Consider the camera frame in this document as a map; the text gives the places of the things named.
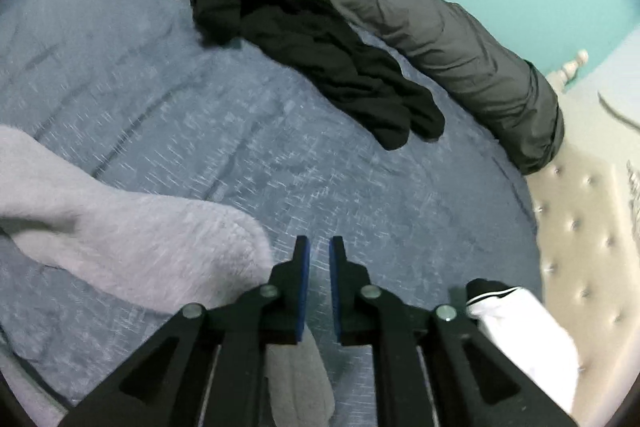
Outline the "grey quilted sweatshirt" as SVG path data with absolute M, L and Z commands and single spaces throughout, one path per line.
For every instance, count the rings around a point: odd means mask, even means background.
M 51 426 L 187 303 L 268 280 L 260 224 L 233 207 L 111 187 L 1 130 L 1 358 Z

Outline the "white folded garment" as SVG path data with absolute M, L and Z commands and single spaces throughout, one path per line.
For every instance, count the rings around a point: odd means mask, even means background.
M 569 414 L 579 379 L 579 355 L 572 336 L 524 287 L 476 279 L 465 290 L 468 317 Z

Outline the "cream tufted headboard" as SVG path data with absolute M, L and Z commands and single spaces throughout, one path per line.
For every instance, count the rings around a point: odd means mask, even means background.
M 568 90 L 588 58 L 580 50 L 548 75 L 564 140 L 526 181 L 544 303 L 578 351 L 573 416 L 582 426 L 605 426 L 639 376 L 639 135 Z

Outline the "blue patterned bed sheet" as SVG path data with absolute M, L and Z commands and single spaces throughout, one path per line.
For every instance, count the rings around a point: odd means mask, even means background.
M 1 130 L 25 132 L 119 190 L 255 219 L 274 263 L 311 241 L 306 339 L 276 351 L 291 398 L 269 424 L 371 426 L 369 353 L 333 332 L 329 241 L 425 308 L 483 277 L 542 291 L 526 183 L 440 88 L 444 135 L 387 152 L 256 46 L 202 46 L 188 0 L 1 0 Z

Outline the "black garment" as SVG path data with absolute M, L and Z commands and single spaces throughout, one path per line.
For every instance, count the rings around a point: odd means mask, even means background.
M 445 130 L 433 95 L 402 75 L 393 57 L 364 43 L 324 0 L 190 0 L 203 40 L 236 38 L 258 46 L 305 76 L 337 109 L 367 129 L 385 150 L 410 134 L 428 141 Z

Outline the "dark grey rolled duvet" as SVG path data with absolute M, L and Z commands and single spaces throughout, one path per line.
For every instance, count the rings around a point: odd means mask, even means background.
M 524 174 L 546 167 L 564 139 L 546 77 L 446 0 L 326 0 L 435 80 L 500 142 Z

